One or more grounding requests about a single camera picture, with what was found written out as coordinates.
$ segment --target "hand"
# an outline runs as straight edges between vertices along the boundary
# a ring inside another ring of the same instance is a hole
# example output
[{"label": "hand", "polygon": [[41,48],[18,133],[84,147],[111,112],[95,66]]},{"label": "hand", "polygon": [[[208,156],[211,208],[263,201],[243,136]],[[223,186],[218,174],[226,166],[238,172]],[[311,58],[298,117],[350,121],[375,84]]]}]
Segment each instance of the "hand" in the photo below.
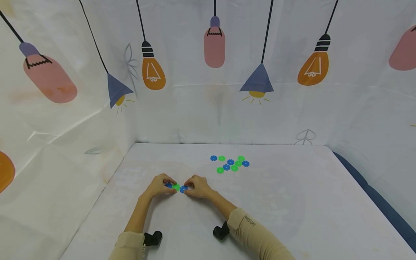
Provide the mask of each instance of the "hand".
[{"label": "hand", "polygon": [[184,193],[188,196],[209,198],[214,193],[214,190],[208,185],[207,179],[198,175],[193,175],[184,185],[193,187],[193,190],[185,190]]},{"label": "hand", "polygon": [[153,181],[147,187],[144,193],[148,194],[151,198],[159,194],[171,193],[175,194],[177,191],[165,186],[165,183],[170,182],[176,184],[176,181],[166,174],[162,173],[153,178]]}]

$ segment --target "beige sleeve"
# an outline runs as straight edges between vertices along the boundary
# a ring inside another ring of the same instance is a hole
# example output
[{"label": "beige sleeve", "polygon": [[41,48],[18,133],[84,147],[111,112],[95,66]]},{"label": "beige sleeve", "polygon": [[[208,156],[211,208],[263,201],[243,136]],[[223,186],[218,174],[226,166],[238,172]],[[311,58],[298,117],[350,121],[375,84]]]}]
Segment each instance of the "beige sleeve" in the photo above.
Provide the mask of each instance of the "beige sleeve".
[{"label": "beige sleeve", "polygon": [[227,221],[230,234],[260,260],[294,260],[287,248],[264,226],[237,208]]},{"label": "beige sleeve", "polygon": [[108,260],[142,260],[143,242],[143,234],[121,233]]}]

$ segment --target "table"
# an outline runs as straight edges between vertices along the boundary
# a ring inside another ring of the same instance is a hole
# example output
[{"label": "table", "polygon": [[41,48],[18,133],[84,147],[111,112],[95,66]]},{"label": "table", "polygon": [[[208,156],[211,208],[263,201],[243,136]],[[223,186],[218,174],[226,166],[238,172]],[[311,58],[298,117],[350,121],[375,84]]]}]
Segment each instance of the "table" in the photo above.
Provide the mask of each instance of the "table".
[{"label": "table", "polygon": [[[235,162],[239,156],[250,165],[217,173],[228,159]],[[138,196],[159,173],[181,185],[193,174],[205,176],[213,189],[269,228],[298,260],[416,259],[325,146],[135,144],[61,260],[107,259]],[[213,237],[214,227],[223,222],[212,205],[180,192],[154,199],[145,231],[159,230],[163,239],[158,247],[147,248],[147,259],[255,259],[232,237],[223,242]]]}]

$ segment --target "printed fabric backdrop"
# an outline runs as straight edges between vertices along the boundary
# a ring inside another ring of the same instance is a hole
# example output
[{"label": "printed fabric backdrop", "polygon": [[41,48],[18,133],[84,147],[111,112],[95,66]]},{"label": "printed fabric backdrop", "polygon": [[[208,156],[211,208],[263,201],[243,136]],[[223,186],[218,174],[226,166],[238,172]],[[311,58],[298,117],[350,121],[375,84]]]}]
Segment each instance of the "printed fabric backdrop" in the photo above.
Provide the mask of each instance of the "printed fabric backdrop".
[{"label": "printed fabric backdrop", "polygon": [[0,11],[0,258],[59,259],[134,142],[327,145],[416,228],[415,1]]}]

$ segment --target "black object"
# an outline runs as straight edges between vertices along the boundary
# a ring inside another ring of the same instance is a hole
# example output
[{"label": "black object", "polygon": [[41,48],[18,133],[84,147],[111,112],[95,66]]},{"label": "black object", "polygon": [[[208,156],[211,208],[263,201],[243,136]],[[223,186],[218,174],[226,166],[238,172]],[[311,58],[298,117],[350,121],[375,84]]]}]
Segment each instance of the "black object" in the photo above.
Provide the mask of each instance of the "black object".
[{"label": "black object", "polygon": [[155,231],[153,235],[145,233],[143,244],[146,246],[159,245],[161,240],[162,240],[162,232],[160,231]]},{"label": "black object", "polygon": [[219,240],[223,240],[229,233],[230,229],[228,228],[226,221],[224,222],[222,228],[216,226],[213,231],[214,237],[216,237]]}]

